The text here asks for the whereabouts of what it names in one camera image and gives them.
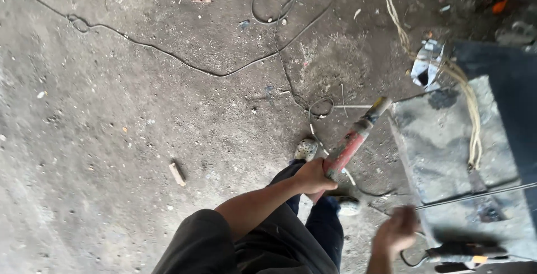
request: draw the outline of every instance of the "small wooden piece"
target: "small wooden piece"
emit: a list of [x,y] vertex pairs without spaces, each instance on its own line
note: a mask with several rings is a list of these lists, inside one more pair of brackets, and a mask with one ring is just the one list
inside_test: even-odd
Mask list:
[[173,174],[173,177],[175,178],[175,181],[183,187],[186,186],[186,183],[183,180],[183,175],[179,172],[179,169],[177,168],[175,162],[170,164],[170,170],[171,174]]

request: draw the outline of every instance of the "foot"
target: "foot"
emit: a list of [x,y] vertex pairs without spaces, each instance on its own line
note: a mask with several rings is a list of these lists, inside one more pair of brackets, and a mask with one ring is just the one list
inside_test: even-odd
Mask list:
[[317,142],[312,139],[304,139],[300,141],[295,150],[295,159],[312,161],[317,152]]
[[356,216],[360,213],[360,201],[350,197],[348,195],[342,195],[340,197],[335,197],[339,202],[341,209],[339,210],[340,216]]

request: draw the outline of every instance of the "red tool handle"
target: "red tool handle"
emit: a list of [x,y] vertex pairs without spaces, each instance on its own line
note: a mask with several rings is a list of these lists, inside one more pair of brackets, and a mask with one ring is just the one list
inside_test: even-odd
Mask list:
[[[335,179],[336,176],[341,174],[341,170],[351,160],[362,143],[364,143],[375,122],[391,103],[392,100],[390,98],[380,97],[366,114],[352,125],[345,137],[338,142],[337,147],[324,159],[323,171],[327,178]],[[315,204],[323,193],[324,190],[308,195],[308,197]]]

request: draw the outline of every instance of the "concrete floor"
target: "concrete floor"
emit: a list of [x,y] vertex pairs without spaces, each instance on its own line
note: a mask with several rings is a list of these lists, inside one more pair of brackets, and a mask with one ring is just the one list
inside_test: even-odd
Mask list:
[[[42,0],[64,15],[104,23],[199,68],[224,74],[274,51],[273,28],[254,23],[251,0]],[[286,0],[256,0],[276,17]],[[479,0],[395,0],[416,47],[424,34],[489,39],[500,23]],[[330,0],[299,0],[280,26],[287,42]],[[150,273],[178,224],[198,209],[261,188],[307,136],[303,108],[322,96],[370,104],[420,93],[385,0],[335,0],[282,53],[226,78],[195,72],[102,27],[86,34],[36,0],[0,4],[0,269],[4,273]],[[361,13],[353,19],[356,10]],[[473,23],[467,23],[471,17]],[[250,19],[245,30],[238,23]],[[289,93],[285,66],[297,105]],[[273,105],[265,86],[273,85]],[[46,94],[39,98],[40,92]],[[314,122],[333,146],[349,118]],[[408,193],[386,119],[348,166],[371,192]],[[181,188],[168,164],[186,176]],[[379,209],[411,202],[361,197]],[[302,200],[301,218],[309,202]],[[342,273],[363,273],[385,216],[370,208],[342,218]],[[420,241],[415,246],[421,252]],[[425,273],[396,262],[398,272]]]

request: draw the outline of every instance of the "hand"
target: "hand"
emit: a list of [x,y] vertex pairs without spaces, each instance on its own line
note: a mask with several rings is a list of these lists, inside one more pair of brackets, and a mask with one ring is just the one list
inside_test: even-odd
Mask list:
[[387,254],[393,261],[399,252],[416,242],[420,227],[414,206],[398,207],[392,218],[384,222],[373,238],[373,254]]
[[310,195],[322,190],[337,188],[337,182],[324,176],[323,158],[318,158],[304,164],[292,177],[300,193]]

